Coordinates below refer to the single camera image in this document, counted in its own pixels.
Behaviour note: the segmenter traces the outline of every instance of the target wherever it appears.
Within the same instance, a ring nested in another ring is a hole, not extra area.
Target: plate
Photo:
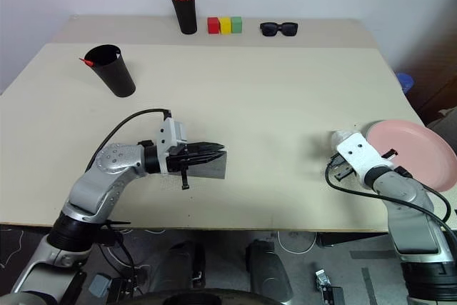
[[[409,121],[381,121],[374,124],[366,140],[381,155],[395,149],[392,162],[406,168],[421,183],[438,192],[457,183],[457,156],[438,134]]]

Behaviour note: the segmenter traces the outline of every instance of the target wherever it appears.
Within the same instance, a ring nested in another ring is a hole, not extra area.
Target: black sunglasses
[[[278,31],[282,32],[284,36],[295,36],[297,35],[298,24],[292,22],[278,24],[267,21],[260,24],[260,30],[264,36],[275,36]]]

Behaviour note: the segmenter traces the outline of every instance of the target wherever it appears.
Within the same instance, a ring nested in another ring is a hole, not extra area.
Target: black cable
[[[115,238],[116,242],[121,247],[122,251],[127,256],[127,259],[129,260],[130,267],[131,267],[131,283],[130,283],[130,285],[131,285],[131,287],[130,287],[131,293],[130,293],[130,297],[133,298],[134,297],[135,288],[136,288],[136,270],[135,270],[134,260],[132,259],[129,250],[126,248],[126,246],[124,245],[123,241],[119,238],[119,236],[114,231],[113,227],[110,224],[106,224],[106,227],[114,233],[114,238]]]
[[[444,215],[444,217],[442,219],[446,223],[448,221],[449,217],[451,216],[451,212],[452,212],[452,208],[451,208],[451,205],[449,204],[448,199],[446,199],[445,196],[443,196],[440,192],[435,191],[431,187],[428,187],[427,185],[422,184],[422,183],[421,183],[421,185],[423,188],[425,188],[430,193],[435,194],[446,205],[446,214]]]
[[[92,155],[91,160],[89,161],[89,164],[87,165],[85,171],[88,171],[92,167],[92,164],[94,164],[95,158],[96,158],[97,154],[99,153],[99,151],[103,149],[103,147],[106,145],[106,143],[108,143],[108,141],[111,139],[111,137],[114,136],[114,134],[125,123],[127,123],[128,121],[130,121],[131,119],[133,119],[137,116],[140,116],[142,114],[150,114],[151,112],[162,112],[164,114],[164,120],[171,117],[171,112],[170,112],[170,110],[167,110],[167,109],[147,109],[147,110],[138,111],[134,114],[131,114],[130,116],[125,118],[121,123],[117,124],[116,127],[113,130],[111,130],[111,132],[108,134],[108,136],[100,143],[99,147],[95,150],[94,155]]]
[[[400,204],[400,205],[404,205],[404,206],[410,207],[412,209],[415,209],[417,211],[422,212],[423,214],[426,214],[426,215],[430,216],[434,221],[436,221],[438,224],[440,224],[440,226],[442,226],[448,232],[449,237],[451,238],[451,241],[452,241],[452,245],[454,247],[454,251],[457,251],[457,236],[454,234],[454,232],[451,230],[451,228],[448,226],[448,224],[446,224],[443,220],[441,220],[433,212],[431,212],[431,211],[429,211],[429,210],[427,210],[427,209],[425,209],[423,207],[417,206],[415,204],[408,203],[407,201],[391,198],[390,196],[382,196],[382,195],[379,195],[379,194],[370,194],[370,193],[365,193],[365,192],[359,192],[359,191],[354,191],[352,189],[345,189],[344,187],[337,186],[335,184],[332,184],[332,182],[330,181],[330,178],[329,178],[329,175],[328,175],[329,171],[330,171],[330,164],[328,164],[327,167],[326,167],[325,178],[326,178],[327,184],[332,189],[337,189],[339,191],[342,191],[342,192],[345,192],[345,193],[349,193],[349,194],[355,194],[357,196],[365,196],[367,198],[374,198],[374,199],[380,199],[380,200],[385,200],[385,201],[391,201],[391,202],[396,203],[396,204]]]
[[[97,244],[97,246],[99,247],[100,249],[100,252],[101,252],[101,255],[103,255],[103,257],[105,258],[105,261],[107,264],[109,264],[111,266],[112,269],[114,269],[117,274],[119,274],[119,276],[121,276],[122,278],[125,278],[125,276],[116,268],[116,266],[114,266],[111,261],[108,260],[108,257],[105,255],[105,252],[103,251],[103,249],[101,248],[100,244]]]

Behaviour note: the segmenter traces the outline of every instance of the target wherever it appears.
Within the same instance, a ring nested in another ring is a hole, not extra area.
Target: pen holder
[[[115,95],[124,98],[135,92],[134,81],[122,59],[119,47],[111,44],[96,46],[85,55],[84,59],[95,63],[91,69]]]
[[[186,35],[195,34],[197,32],[195,0],[171,0],[171,2],[173,2],[176,17],[178,17],[181,32]]]

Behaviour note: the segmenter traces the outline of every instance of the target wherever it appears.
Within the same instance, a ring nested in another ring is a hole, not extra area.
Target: floor
[[[10,253],[18,249],[22,231],[3,230],[0,232],[0,263],[5,264]],[[406,289],[400,264],[393,254],[392,243],[387,235],[327,248],[315,245],[307,254],[295,255],[279,246],[276,231],[167,230],[154,234],[144,230],[125,230],[124,233],[125,245],[131,251],[135,263],[146,265],[143,269],[148,274],[154,274],[161,256],[171,246],[193,239],[201,242],[206,249],[206,287],[248,291],[249,275],[246,272],[244,251],[254,239],[265,239],[275,243],[276,253],[286,268],[295,294],[293,305],[322,304],[314,277],[314,273],[322,268],[334,286],[343,287],[346,304],[406,305]],[[280,235],[282,244],[292,251],[304,250],[314,238],[313,233],[306,232],[282,231]],[[10,258],[5,268],[0,266],[0,294],[11,289],[41,237],[41,234],[24,231],[21,251]],[[119,248],[113,248],[112,251],[126,260]],[[87,291],[87,286],[96,273],[115,276],[116,272],[104,261],[98,249],[93,250],[84,270],[88,277],[85,291],[77,304],[103,304],[103,299],[92,296]],[[142,285],[144,291],[148,289],[149,281]]]

